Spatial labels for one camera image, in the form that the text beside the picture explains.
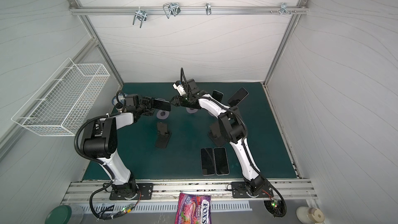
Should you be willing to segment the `landscape phone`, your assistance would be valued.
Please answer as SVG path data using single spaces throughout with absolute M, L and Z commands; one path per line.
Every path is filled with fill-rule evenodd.
M 166 112 L 170 112 L 172 109 L 171 103 L 163 99 L 153 99 L 153 108 Z

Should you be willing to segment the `black stand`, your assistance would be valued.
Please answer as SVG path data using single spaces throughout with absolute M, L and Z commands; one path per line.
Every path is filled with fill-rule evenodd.
M 217 147 L 221 147 L 227 143 L 227 141 L 221 135 L 220 125 L 217 121 L 210 126 L 208 136 Z
M 166 123 L 157 123 L 157 140 L 155 142 L 155 147 L 160 149 L 166 149 L 171 138 L 171 131 Z

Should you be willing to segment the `purple phone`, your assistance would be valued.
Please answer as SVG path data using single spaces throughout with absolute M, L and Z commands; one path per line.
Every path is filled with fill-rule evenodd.
M 201 148 L 201 170 L 202 175 L 209 176 L 215 175 L 215 162 L 214 162 L 214 152 L 212 148 Z

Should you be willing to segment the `white-edged phone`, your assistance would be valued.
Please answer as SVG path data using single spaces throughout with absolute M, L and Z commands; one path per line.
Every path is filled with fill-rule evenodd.
M 227 151 L 225 147 L 214 148 L 214 162 L 217 175 L 230 174 Z

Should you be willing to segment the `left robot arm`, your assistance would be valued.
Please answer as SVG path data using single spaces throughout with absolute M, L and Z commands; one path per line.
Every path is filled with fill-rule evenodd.
M 111 200 L 149 200 L 152 197 L 153 184 L 138 184 L 119 156 L 117 130 L 136 123 L 142 115 L 151 116 L 154 102 L 153 97 L 119 90 L 112 100 L 118 112 L 87 120 L 75 135 L 77 153 L 99 164 L 109 176 L 110 182 L 104 188 L 111 190 Z

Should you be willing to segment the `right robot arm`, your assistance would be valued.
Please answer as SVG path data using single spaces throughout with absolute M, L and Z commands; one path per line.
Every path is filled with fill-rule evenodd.
M 178 91 L 173 99 L 176 106 L 197 110 L 207 110 L 218 119 L 221 137 L 235 151 L 240 163 L 246 193 L 255 198 L 265 193 L 270 198 L 267 211 L 274 217 L 282 218 L 287 213 L 287 204 L 282 194 L 263 176 L 255 164 L 247 144 L 248 129 L 237 106 L 226 106 L 214 99 L 207 91 L 200 90 L 195 80 L 187 80 L 183 68 L 180 69 L 180 80 L 173 84 Z

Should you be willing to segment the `round stand of middle phone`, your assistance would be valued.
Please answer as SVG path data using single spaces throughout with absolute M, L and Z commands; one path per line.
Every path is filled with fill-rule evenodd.
M 194 109 L 194 108 L 186 108 L 186 111 L 187 111 L 189 114 L 195 114 L 195 113 L 197 113 L 199 110 L 198 110 L 198 109 Z

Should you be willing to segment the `round stand far left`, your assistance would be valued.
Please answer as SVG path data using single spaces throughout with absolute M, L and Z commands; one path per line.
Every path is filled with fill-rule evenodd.
M 170 115 L 169 111 L 158 110 L 156 117 L 160 120 L 165 120 L 169 117 L 169 115 Z

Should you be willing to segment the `upright phone on round stand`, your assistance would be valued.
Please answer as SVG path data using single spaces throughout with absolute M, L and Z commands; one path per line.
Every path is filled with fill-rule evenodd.
M 212 98 L 214 98 L 216 101 L 218 101 L 218 102 L 222 102 L 222 99 L 223 99 L 223 93 L 222 92 L 220 92 L 220 91 L 218 91 L 218 90 L 214 90 L 213 92 L 212 92 Z

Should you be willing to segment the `tilted far right phone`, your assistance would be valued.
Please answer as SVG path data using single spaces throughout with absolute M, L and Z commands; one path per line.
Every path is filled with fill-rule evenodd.
M 237 106 L 248 96 L 248 94 L 248 91 L 244 87 L 241 87 L 228 99 L 228 105 L 230 107 Z

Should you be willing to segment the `metal clamp left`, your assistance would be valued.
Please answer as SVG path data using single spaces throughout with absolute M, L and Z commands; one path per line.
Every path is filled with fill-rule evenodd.
M 143 23 L 147 20 L 147 13 L 141 9 L 137 10 L 135 12 L 134 18 L 133 18 L 133 25 L 135 23 L 140 23 L 140 28 L 142 28 Z

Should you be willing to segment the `metal clamp small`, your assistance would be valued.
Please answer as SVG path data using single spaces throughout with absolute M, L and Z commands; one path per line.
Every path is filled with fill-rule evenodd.
M 206 11 L 207 16 L 211 15 L 211 4 L 210 3 L 205 4 L 205 11 Z

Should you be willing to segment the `metal clamp middle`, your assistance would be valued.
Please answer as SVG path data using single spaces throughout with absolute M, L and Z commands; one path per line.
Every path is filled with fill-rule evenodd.
M 180 14 L 181 9 L 178 3 L 166 3 L 163 5 L 163 10 L 165 12 L 166 17 L 169 19 L 171 16 L 176 17 Z

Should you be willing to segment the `Fox's candy bag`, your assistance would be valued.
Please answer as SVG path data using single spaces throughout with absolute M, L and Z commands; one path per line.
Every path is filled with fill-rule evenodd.
M 211 224 L 211 196 L 181 192 L 175 224 Z

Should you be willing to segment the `aluminium crossbar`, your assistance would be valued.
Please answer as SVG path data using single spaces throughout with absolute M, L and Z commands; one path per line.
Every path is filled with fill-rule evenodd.
M 270 10 L 277 10 L 280 6 L 214 6 L 211 5 L 211 15 L 271 15 Z M 297 15 L 308 13 L 308 7 L 288 6 L 297 10 Z M 134 15 L 137 10 L 143 10 L 149 16 L 164 16 L 162 6 L 158 7 L 78 7 L 69 11 L 75 16 L 127 16 Z M 181 16 L 206 16 L 204 6 L 180 6 Z

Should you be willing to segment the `metal clamp right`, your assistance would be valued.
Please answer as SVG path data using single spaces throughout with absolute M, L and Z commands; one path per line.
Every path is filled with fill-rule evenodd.
M 279 15 L 296 15 L 297 10 L 290 9 L 286 3 L 282 3 L 281 6 L 277 10 L 270 10 L 271 14 L 279 14 Z

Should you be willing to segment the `green lid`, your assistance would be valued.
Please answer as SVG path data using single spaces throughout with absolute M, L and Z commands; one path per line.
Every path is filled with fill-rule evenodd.
M 67 224 L 71 217 L 72 208 L 67 205 L 60 205 L 47 215 L 45 224 Z

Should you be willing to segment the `white round container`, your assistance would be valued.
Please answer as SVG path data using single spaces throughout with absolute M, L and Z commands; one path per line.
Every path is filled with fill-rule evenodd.
M 300 206 L 296 209 L 296 216 L 303 224 L 322 224 L 325 221 L 324 213 L 315 207 Z

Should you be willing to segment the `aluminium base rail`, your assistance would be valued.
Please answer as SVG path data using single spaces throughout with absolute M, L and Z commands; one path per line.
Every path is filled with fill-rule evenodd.
M 138 180 L 138 184 L 150 184 L 151 198 L 147 199 L 147 191 L 143 191 L 144 202 L 176 202 L 179 194 L 184 192 L 192 195 L 210 195 L 214 201 L 238 201 L 233 198 L 230 190 L 232 183 L 238 179 L 205 179 L 205 180 Z M 271 179 L 271 184 L 279 191 L 285 201 L 317 200 L 317 193 L 310 179 Z M 70 183 L 61 203 L 86 204 L 90 195 L 100 189 L 104 180 L 83 180 Z

